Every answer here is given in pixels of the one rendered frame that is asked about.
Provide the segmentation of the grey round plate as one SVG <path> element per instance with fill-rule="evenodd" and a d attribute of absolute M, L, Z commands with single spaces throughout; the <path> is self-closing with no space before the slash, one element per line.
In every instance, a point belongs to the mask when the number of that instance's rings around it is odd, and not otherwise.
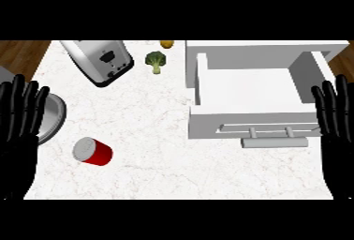
<path fill-rule="evenodd" d="M 42 144 L 53 138 L 60 130 L 64 118 L 64 101 L 55 94 L 50 94 L 45 99 L 42 122 L 38 130 L 38 144 Z"/>

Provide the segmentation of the white open drawer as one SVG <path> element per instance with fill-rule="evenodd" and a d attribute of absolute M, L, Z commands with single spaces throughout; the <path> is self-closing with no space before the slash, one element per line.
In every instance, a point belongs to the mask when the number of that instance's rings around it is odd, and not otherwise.
<path fill-rule="evenodd" d="M 334 76 L 319 52 L 302 52 L 286 68 L 210 69 L 199 54 L 196 104 L 188 108 L 191 139 L 318 137 L 311 87 Z"/>

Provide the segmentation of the silver toaster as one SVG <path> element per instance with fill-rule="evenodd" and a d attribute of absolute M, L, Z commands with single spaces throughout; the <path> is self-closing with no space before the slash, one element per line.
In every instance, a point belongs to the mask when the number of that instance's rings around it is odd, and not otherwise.
<path fill-rule="evenodd" d="M 60 40 L 60 44 L 95 87 L 107 86 L 134 66 L 120 40 Z"/>

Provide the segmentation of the green broccoli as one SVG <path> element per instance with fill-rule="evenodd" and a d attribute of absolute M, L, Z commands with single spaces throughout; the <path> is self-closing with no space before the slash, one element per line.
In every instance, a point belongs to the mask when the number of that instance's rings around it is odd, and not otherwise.
<path fill-rule="evenodd" d="M 151 66 L 151 72 L 160 73 L 160 67 L 166 64 L 166 56 L 160 52 L 150 52 L 144 57 L 144 63 Z"/>

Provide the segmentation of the red can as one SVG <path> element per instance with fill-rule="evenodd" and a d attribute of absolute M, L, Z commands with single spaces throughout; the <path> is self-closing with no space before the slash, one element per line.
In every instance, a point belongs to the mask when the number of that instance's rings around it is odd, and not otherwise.
<path fill-rule="evenodd" d="M 112 148 L 89 137 L 76 141 L 72 153 L 76 161 L 97 166 L 106 165 L 113 156 Z"/>

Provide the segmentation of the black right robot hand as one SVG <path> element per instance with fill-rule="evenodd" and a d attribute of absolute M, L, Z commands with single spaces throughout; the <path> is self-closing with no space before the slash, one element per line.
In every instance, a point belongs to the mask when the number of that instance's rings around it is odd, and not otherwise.
<path fill-rule="evenodd" d="M 319 124 L 321 173 L 334 200 L 354 200 L 354 82 L 311 87 Z"/>

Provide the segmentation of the white cabinet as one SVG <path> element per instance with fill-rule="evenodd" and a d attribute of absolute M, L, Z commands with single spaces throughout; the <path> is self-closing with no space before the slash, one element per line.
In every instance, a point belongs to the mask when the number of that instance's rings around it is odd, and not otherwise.
<path fill-rule="evenodd" d="M 187 40 L 185 86 L 194 87 L 199 53 L 210 69 L 287 68 L 302 52 L 321 52 L 328 62 L 346 46 L 346 40 Z"/>

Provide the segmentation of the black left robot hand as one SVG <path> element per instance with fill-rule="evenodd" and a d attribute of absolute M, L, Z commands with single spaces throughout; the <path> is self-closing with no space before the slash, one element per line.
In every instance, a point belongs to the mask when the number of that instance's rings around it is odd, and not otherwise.
<path fill-rule="evenodd" d="M 33 183 L 38 129 L 50 87 L 16 74 L 0 84 L 0 200 L 19 201 Z"/>

